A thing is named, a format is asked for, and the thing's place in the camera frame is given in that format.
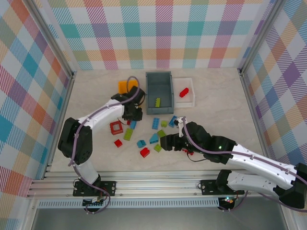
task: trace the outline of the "green lego brick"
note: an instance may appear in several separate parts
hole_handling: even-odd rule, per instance
[[[167,121],[161,121],[161,126],[166,128],[167,127]]]
[[[161,151],[161,146],[159,144],[156,144],[156,146],[154,147],[154,150],[156,150],[157,152]]]
[[[160,107],[160,97],[157,97],[157,99],[155,100],[155,106],[156,106],[157,108]]]
[[[133,133],[133,129],[132,128],[127,128],[125,136],[124,136],[124,140],[130,140],[131,136]]]
[[[160,131],[158,131],[158,136],[159,136],[159,138],[162,138],[162,137],[165,137],[166,134],[163,130],[160,130]]]

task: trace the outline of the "gray plastic bin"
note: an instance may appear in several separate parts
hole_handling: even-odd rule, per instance
[[[160,98],[160,107],[155,107],[155,101]],[[174,92],[171,72],[146,73],[147,115],[173,114]]]

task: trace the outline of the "black mounting plate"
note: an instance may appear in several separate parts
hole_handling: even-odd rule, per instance
[[[245,192],[244,190],[238,191],[227,191],[227,193],[222,193],[218,190],[216,184],[216,180],[201,180],[201,194],[202,195],[243,195]]]
[[[116,181],[100,181],[99,185],[95,184],[95,186],[106,190],[110,196],[115,196]],[[74,188],[73,196],[101,196],[99,190],[93,189],[80,180],[74,183]]]

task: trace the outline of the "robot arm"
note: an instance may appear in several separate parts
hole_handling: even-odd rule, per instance
[[[306,165],[299,163],[294,166],[268,159],[244,148],[233,140],[221,136],[211,136],[202,126],[195,122],[189,122],[186,124],[187,131],[198,147],[211,152],[228,151],[243,153],[243,155],[202,152],[189,141],[184,130],[183,118],[177,118],[174,123],[179,127],[179,134],[161,138],[161,147],[164,150],[186,149],[190,152],[199,152],[212,162],[244,168],[255,174],[239,174],[231,170],[221,170],[216,180],[218,190],[221,192],[227,194],[227,191],[250,190],[278,197],[281,202],[291,207],[304,208],[307,186],[293,174],[306,180]],[[287,172],[274,165],[286,168]]]
[[[130,102],[120,103],[131,98],[136,91],[137,87],[134,86],[128,93],[112,96],[105,105],[93,113],[79,119],[71,117],[65,121],[58,149],[62,151],[65,157],[71,159],[76,131],[83,124],[78,134],[73,166],[89,184],[93,184],[96,187],[99,187],[100,184],[100,176],[89,159],[93,152],[93,134],[119,117],[125,120],[140,121],[142,119],[142,109],[138,105],[140,105],[142,98],[145,96],[143,90],[139,89],[139,93]]]

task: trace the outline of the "plaid wallpaper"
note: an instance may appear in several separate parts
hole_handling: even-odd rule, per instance
[[[264,12],[264,14],[263,14],[263,16],[262,16],[262,18],[261,18],[261,20],[260,20],[258,26],[257,26],[257,29],[255,30],[255,33],[253,34],[253,37],[252,37],[252,39],[250,40],[249,45],[248,45],[248,47],[247,47],[247,49],[246,49],[246,51],[245,51],[245,53],[244,53],[244,55],[243,55],[243,58],[242,58],[242,60],[241,60],[241,62],[240,62],[240,64],[239,64],[239,66],[238,66],[239,69],[242,68],[242,66],[243,66],[243,64],[244,64],[244,62],[245,62],[245,60],[246,60],[246,57],[248,56],[248,54],[249,54],[249,52],[250,52],[250,49],[251,49],[251,48],[253,47],[253,45],[255,44],[255,41],[257,40],[258,34],[259,34],[259,32],[261,31],[262,26],[263,26],[265,20],[266,20],[266,19],[268,18],[268,16],[270,15],[271,9],[272,9],[272,7],[273,7],[273,5],[274,5],[275,2],[276,2],[276,0],[270,0],[270,3],[268,4],[267,9],[265,10],[265,12]]]
[[[288,0],[246,82],[269,154],[307,163],[307,0]]]
[[[48,2],[81,69],[233,67],[247,35],[254,33],[250,28],[263,4],[263,0]]]
[[[0,229],[43,170],[69,78],[22,0],[0,0]]]

